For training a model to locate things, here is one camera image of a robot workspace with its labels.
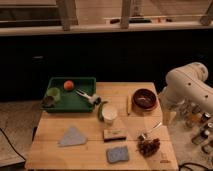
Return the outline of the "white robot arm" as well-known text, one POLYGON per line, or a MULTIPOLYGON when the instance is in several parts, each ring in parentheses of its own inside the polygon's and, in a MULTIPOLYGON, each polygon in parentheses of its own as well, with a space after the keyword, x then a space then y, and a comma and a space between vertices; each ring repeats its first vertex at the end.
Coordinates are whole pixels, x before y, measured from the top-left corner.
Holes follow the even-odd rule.
POLYGON ((167 73, 167 86, 159 94, 164 125, 169 124, 171 112, 186 100, 194 102, 204 112, 213 114, 213 87, 205 83, 207 78, 208 69, 200 62, 189 63, 167 73))

